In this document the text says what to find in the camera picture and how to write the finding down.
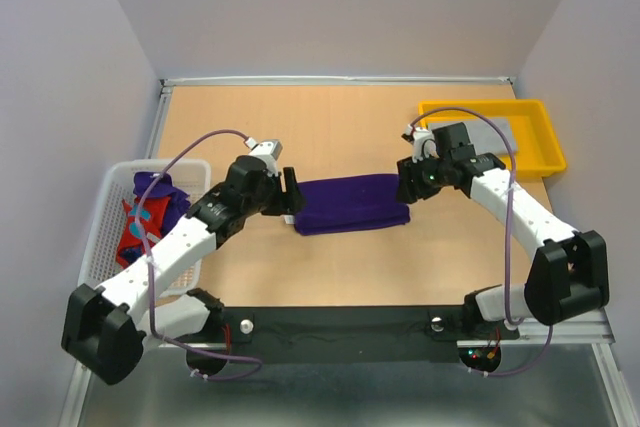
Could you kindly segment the purple towel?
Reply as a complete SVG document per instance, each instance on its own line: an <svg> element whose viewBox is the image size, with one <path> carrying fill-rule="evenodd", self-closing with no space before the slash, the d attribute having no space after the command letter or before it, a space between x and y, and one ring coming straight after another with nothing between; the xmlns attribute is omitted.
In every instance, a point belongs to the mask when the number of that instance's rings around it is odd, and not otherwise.
<svg viewBox="0 0 640 427"><path fill-rule="evenodd" d="M306 181L306 201L293 226L305 236L376 230L410 222L409 207L396 200L396 174L368 174Z"/></svg>
<svg viewBox="0 0 640 427"><path fill-rule="evenodd" d="M158 177L158 173L147 171L134 174L135 206L139 204L142 196ZM166 235L190 207L188 194L174 186L171 176L165 174L153 186L142 203L140 219L151 223L162 235Z"/></svg>

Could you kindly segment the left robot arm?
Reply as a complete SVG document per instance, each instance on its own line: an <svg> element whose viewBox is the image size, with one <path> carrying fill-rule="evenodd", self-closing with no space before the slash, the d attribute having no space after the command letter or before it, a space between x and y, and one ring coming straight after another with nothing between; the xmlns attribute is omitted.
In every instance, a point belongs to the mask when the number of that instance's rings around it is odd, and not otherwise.
<svg viewBox="0 0 640 427"><path fill-rule="evenodd" d="M256 214L293 215L304 197L294 168L279 169L272 154L241 155L226 177L192 204L154 246L116 276L70 294L61 339L64 351L108 385L138 365L144 341L176 338L156 329L158 296L192 265L219 250Z"/></svg>

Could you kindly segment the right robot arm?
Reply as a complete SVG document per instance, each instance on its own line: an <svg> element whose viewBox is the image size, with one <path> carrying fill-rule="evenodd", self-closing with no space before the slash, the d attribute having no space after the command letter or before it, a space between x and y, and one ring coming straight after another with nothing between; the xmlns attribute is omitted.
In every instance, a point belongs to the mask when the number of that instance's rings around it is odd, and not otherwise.
<svg viewBox="0 0 640 427"><path fill-rule="evenodd" d="M610 300L604 238L561 221L523 189L494 154L476 152L462 123L433 131L408 125L402 134L412 147L397 163L399 202L427 200L445 187L461 191L505 227L531 261L523 284L469 294L460 313L463 331L482 337L498 321L515 328L534 319L552 326L605 307Z"/></svg>

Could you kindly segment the grey panda towel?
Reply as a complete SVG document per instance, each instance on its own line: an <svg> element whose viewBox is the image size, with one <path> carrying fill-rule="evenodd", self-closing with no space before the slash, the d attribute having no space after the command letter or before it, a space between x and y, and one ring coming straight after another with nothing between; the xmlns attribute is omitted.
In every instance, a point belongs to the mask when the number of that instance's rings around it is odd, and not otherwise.
<svg viewBox="0 0 640 427"><path fill-rule="evenodd" d="M490 120L503 134L509 143L511 151L516 153L518 151L518 145L509 120L506 117L490 117ZM453 125L459 122L465 125L470 142L474 145L477 153L493 153L496 156L508 156L508 149L506 148L500 134L487 122L481 119L472 118L461 121L432 121L428 124L428 129L434 131L437 128Z"/></svg>

